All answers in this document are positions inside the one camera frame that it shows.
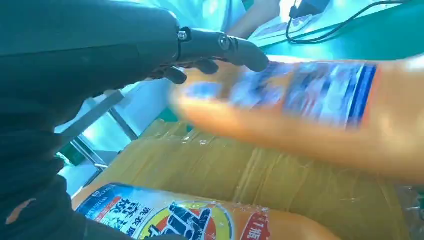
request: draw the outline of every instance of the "plastic wrap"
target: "plastic wrap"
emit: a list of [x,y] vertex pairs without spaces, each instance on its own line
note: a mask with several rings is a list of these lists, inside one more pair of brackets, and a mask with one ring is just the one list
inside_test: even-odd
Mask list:
[[186,240],[340,240],[304,216],[267,207],[121,183],[91,190],[76,211],[133,239],[173,234]]
[[196,130],[187,133],[183,122],[152,127],[157,134],[134,141],[96,181],[288,211],[343,240],[424,239],[418,215],[404,214],[417,201],[407,187]]

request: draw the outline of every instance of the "blue label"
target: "blue label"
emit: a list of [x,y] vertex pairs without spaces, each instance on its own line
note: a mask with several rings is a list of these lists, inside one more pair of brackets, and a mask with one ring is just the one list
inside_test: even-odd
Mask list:
[[149,189],[111,183],[92,193],[77,209],[88,219],[137,238],[154,210],[141,202]]
[[[226,100],[244,108],[271,107],[330,126],[358,126],[376,69],[375,64],[360,62],[270,62],[262,72],[243,73]],[[222,84],[197,82],[187,95],[218,98]]]
[[332,126],[357,126],[375,72],[371,64],[302,63],[286,92],[283,111]]

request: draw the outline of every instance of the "green surface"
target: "green surface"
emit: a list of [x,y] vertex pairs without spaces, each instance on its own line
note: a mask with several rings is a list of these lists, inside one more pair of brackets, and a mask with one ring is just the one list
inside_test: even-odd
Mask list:
[[164,120],[167,123],[176,123],[178,122],[178,117],[177,115],[174,113],[174,111],[168,106],[165,108],[165,110],[163,110],[159,117],[157,117],[159,119]]
[[[394,60],[424,53],[424,0],[412,0],[355,19],[330,40],[314,44],[279,42],[262,49],[269,55],[314,59]],[[328,27],[299,39],[312,39]]]
[[[81,140],[79,140],[78,138],[76,138],[75,140],[85,149],[85,151],[87,151],[88,153],[91,151]],[[62,149],[60,149],[59,152],[61,154],[63,154],[63,156],[65,156],[69,160],[70,164],[72,164],[74,166],[80,165],[86,159],[86,157],[83,156],[70,143],[68,143],[64,147],[62,147]]]

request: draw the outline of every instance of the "orange package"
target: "orange package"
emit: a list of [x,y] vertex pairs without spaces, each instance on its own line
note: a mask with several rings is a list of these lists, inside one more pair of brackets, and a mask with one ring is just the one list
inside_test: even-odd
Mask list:
[[110,183],[73,203],[76,211],[134,239],[177,234],[189,240],[338,240],[292,213]]
[[423,184],[424,56],[316,61],[270,56],[252,72],[187,71],[173,103],[210,133]]

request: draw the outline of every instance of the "black sleeve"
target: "black sleeve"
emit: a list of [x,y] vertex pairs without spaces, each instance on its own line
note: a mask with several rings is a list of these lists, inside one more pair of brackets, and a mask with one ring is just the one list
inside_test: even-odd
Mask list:
[[73,119],[84,98],[120,83],[73,79],[79,92],[35,78],[16,92],[22,82],[0,81],[0,239],[130,239],[72,210],[66,180],[57,175],[64,163],[54,157],[63,144],[55,126]]

